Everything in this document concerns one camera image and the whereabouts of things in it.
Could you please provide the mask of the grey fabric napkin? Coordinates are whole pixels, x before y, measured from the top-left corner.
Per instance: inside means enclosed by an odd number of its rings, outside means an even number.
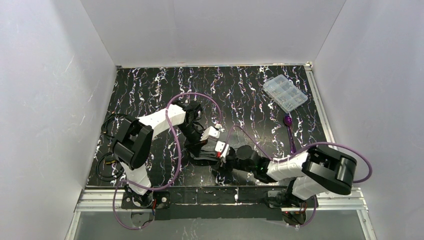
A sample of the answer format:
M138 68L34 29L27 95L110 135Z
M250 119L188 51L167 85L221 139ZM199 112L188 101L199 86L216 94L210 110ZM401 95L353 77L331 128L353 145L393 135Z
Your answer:
M230 145L224 141L207 139L192 146L195 160L225 162L230 151Z

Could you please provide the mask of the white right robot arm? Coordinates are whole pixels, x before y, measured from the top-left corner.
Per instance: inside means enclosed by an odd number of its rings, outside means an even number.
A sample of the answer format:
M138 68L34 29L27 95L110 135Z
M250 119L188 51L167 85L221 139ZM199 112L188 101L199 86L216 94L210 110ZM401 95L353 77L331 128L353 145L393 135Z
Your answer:
M354 157L328 147L325 142L306 146L281 160L260 156L249 145L233 149L218 141L214 150L220 160L219 168L252 173L265 184L290 179L286 191L275 197L283 203L304 202L323 192L349 195L357 167Z

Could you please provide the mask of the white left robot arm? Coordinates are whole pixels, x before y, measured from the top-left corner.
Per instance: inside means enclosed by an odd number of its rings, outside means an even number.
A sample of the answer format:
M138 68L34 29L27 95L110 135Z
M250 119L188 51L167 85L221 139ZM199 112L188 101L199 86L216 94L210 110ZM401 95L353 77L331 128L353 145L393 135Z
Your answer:
M153 137L177 126L185 137L184 149L193 157L200 157L209 140L218 140L221 125L204 128L199 120L203 108L198 101L173 101L169 108L142 117L123 120L112 142L112 153L121 163L129 188L144 196L152 186L146 169Z

